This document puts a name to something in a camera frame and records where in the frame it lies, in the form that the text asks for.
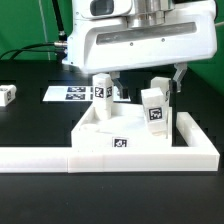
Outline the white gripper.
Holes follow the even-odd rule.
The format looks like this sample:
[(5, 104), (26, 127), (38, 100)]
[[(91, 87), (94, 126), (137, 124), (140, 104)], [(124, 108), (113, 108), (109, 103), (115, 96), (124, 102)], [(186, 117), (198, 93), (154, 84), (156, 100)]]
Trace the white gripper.
[(128, 98), (128, 88), (116, 71), (175, 64), (173, 89), (179, 93), (186, 62), (211, 58), (217, 50), (215, 0), (132, 0), (129, 13), (98, 19), (81, 15), (82, 1), (78, 68), (85, 74), (110, 72), (121, 99)]

